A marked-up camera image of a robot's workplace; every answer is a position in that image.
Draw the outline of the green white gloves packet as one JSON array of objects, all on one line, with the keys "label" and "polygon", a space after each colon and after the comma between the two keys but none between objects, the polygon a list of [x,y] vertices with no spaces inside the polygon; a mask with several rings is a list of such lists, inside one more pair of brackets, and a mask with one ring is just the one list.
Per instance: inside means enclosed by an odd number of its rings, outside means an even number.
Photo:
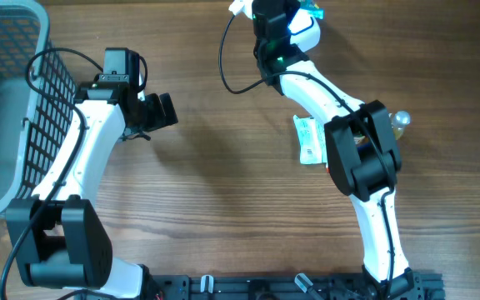
[{"label": "green white gloves packet", "polygon": [[312,17],[316,19],[324,19],[324,10],[320,7],[317,0],[299,0],[300,8],[306,10]]}]

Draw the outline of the white barcode scanner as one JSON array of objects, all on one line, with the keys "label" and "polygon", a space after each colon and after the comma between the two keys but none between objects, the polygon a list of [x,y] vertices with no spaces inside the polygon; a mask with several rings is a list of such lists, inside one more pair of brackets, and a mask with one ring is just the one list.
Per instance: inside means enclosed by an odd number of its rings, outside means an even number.
[{"label": "white barcode scanner", "polygon": [[291,33],[290,43],[296,44],[302,52],[316,47],[320,41],[321,30],[316,19],[305,9],[299,9],[288,25]]}]

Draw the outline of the grey plastic mesh basket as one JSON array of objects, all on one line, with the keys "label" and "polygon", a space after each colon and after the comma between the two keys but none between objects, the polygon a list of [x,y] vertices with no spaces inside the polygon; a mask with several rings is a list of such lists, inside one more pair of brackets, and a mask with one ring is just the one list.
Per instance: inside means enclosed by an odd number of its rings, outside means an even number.
[{"label": "grey plastic mesh basket", "polygon": [[0,218],[42,181],[72,120],[76,83],[49,29],[38,2],[0,1]]}]

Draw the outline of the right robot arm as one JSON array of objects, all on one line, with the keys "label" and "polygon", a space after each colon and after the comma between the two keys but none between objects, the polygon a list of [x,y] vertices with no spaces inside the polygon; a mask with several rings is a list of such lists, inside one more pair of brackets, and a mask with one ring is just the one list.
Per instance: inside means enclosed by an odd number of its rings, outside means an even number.
[{"label": "right robot arm", "polygon": [[324,126],[334,185],[352,201],[364,246],[363,269],[385,299],[413,288],[395,217],[402,159],[386,107],[364,103],[330,83],[305,53],[318,43],[304,33],[313,18],[298,1],[254,1],[248,11],[256,35],[253,54],[262,78]]}]

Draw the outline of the mint green wipes packet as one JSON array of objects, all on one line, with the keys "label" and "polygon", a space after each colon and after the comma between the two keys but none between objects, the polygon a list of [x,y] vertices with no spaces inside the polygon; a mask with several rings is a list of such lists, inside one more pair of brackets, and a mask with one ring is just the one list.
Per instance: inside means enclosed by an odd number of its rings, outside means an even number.
[{"label": "mint green wipes packet", "polygon": [[328,165],[327,148],[323,126],[314,117],[292,117],[297,131],[300,154],[304,165]]}]

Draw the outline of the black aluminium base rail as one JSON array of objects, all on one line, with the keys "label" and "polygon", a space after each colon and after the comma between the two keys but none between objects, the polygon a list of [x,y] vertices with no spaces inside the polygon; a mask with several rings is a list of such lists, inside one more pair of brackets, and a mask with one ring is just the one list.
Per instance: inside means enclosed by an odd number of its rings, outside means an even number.
[{"label": "black aluminium base rail", "polygon": [[[342,273],[325,277],[304,274],[291,277],[213,277],[182,275],[152,278],[157,293],[152,299],[381,299],[376,289],[359,273]],[[415,272],[392,282],[392,299],[445,300],[443,278],[436,273]]]}]

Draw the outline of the yellow oil bottle silver cap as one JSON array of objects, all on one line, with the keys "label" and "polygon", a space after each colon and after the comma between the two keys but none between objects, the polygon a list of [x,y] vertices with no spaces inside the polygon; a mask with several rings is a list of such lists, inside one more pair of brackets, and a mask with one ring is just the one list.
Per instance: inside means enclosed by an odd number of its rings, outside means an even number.
[{"label": "yellow oil bottle silver cap", "polygon": [[391,113],[390,119],[394,137],[398,140],[403,135],[406,127],[411,123],[411,116],[406,111],[398,111]]}]

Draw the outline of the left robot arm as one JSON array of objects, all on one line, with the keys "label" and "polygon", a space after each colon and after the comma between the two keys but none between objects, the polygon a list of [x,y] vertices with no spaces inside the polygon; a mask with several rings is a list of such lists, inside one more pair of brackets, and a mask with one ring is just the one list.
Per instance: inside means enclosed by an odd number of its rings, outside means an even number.
[{"label": "left robot arm", "polygon": [[115,144],[178,122],[168,94],[145,93],[147,80],[142,56],[110,47],[97,76],[67,100],[72,122],[51,167],[28,199],[12,200],[6,211],[6,266],[27,286],[62,289],[67,297],[164,297],[146,266],[114,257],[94,208]]}]

